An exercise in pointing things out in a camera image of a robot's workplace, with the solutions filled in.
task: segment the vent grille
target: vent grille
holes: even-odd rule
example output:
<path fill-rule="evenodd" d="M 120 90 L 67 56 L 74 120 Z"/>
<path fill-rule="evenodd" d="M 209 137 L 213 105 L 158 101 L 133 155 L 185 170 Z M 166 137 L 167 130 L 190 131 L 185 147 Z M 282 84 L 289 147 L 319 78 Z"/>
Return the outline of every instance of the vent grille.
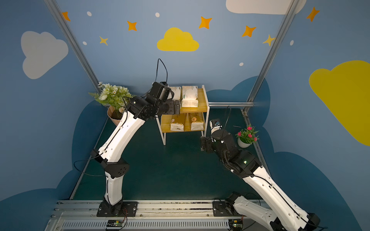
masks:
<path fill-rule="evenodd" d="M 129 229 L 173 229 L 173 228 L 197 228 L 197 229 L 210 229 L 229 228 L 228 221 L 226 220 L 129 220 L 126 225 Z"/>
<path fill-rule="evenodd" d="M 65 220 L 62 230 L 104 230 L 107 226 L 105 219 L 101 220 Z"/>
<path fill-rule="evenodd" d="M 108 220 L 65 220 L 62 230 L 105 230 Z M 129 219 L 124 229 L 229 229 L 227 219 L 152 219 L 134 220 Z"/>

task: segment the yellow cloud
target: yellow cloud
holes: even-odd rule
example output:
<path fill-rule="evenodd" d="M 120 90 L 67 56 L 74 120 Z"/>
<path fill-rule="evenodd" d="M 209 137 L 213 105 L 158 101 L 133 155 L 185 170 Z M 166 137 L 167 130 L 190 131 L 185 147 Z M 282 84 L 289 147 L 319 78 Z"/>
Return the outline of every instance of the yellow cloud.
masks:
<path fill-rule="evenodd" d="M 343 127 L 358 142 L 370 146 L 370 64 L 355 60 L 331 71 L 318 69 L 309 82 Z"/>
<path fill-rule="evenodd" d="M 179 28 L 170 28 L 159 40 L 157 47 L 161 51 L 196 51 L 199 43 L 193 40 L 189 32 L 182 32 Z"/>

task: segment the shelf leg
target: shelf leg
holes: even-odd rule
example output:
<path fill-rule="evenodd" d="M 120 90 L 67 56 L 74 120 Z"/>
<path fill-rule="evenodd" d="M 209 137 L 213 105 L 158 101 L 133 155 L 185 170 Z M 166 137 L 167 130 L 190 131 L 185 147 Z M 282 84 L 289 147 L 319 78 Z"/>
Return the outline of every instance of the shelf leg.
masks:
<path fill-rule="evenodd" d="M 205 128 L 204 128 L 204 136 L 206 136 L 206 135 L 207 135 L 208 116 L 209 116 L 209 108 L 207 109 L 206 126 L 205 126 Z"/>
<path fill-rule="evenodd" d="M 158 116 L 156 116 L 155 119 L 157 120 L 159 132 L 161 133 L 161 138 L 162 138 L 163 145 L 166 145 L 166 133 L 164 133 L 164 136 L 163 136 L 162 128 L 161 128 L 161 123 L 159 122 Z"/>

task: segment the dark green floor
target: dark green floor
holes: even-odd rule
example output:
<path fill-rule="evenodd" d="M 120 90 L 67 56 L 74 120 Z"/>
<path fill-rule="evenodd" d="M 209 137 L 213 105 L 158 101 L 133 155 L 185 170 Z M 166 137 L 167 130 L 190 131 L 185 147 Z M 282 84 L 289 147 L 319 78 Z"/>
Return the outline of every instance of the dark green floor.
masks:
<path fill-rule="evenodd" d="M 225 123 L 225 109 L 211 109 L 209 119 Z M 245 122 L 240 109 L 232 109 L 226 129 L 236 134 Z M 115 125 L 108 120 L 97 148 L 109 138 Z M 133 136 L 122 158 L 130 164 L 123 178 L 124 200 L 174 200 L 227 198 L 233 191 L 257 193 L 242 179 L 226 170 L 216 154 L 200 151 L 201 132 L 168 133 L 163 145 L 157 122 L 150 119 Z M 256 155 L 251 145 L 247 148 Z M 86 173 L 104 175 L 97 161 L 90 161 Z M 74 200 L 101 200 L 105 177 L 84 175 Z M 249 194 L 248 199 L 256 199 Z"/>

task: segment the yellow star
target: yellow star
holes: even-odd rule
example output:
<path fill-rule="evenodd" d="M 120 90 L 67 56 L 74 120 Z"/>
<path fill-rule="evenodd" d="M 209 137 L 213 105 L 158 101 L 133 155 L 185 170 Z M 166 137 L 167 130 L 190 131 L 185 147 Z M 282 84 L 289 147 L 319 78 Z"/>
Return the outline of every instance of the yellow star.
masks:
<path fill-rule="evenodd" d="M 242 35 L 242 37 L 244 36 L 249 36 L 249 37 L 252 37 L 252 32 L 254 31 L 256 27 L 253 27 L 253 28 L 249 28 L 248 26 L 245 26 L 245 32 L 244 34 Z"/>
<path fill-rule="evenodd" d="M 107 38 L 106 39 L 103 39 L 102 37 L 100 37 L 100 39 L 101 39 L 101 41 L 100 41 L 100 43 L 105 43 L 107 46 L 108 46 L 108 44 L 107 44 Z"/>
<path fill-rule="evenodd" d="M 136 23 L 131 23 L 129 21 L 128 22 L 128 30 L 134 30 L 134 31 L 137 31 L 136 30 Z"/>
<path fill-rule="evenodd" d="M 269 35 L 269 38 L 266 40 L 266 41 L 264 41 L 263 43 L 268 43 L 269 44 L 269 46 L 271 46 L 271 42 L 274 40 L 275 38 L 271 38 L 270 37 L 270 35 Z"/>
<path fill-rule="evenodd" d="M 63 17 L 67 20 L 67 21 L 71 21 L 69 18 L 68 18 L 68 12 L 62 12 L 63 14 Z"/>
<path fill-rule="evenodd" d="M 201 22 L 199 28 L 205 27 L 205 28 L 209 29 L 209 22 L 212 20 L 212 18 L 203 18 L 202 16 L 201 16 L 201 18 L 202 18 L 202 22 Z"/>
<path fill-rule="evenodd" d="M 315 7 L 312 9 L 310 15 L 308 15 L 308 19 L 310 19 L 311 21 L 313 21 L 313 19 L 315 18 L 315 16 L 317 15 L 317 13 L 320 12 L 320 10 L 315 10 Z"/>

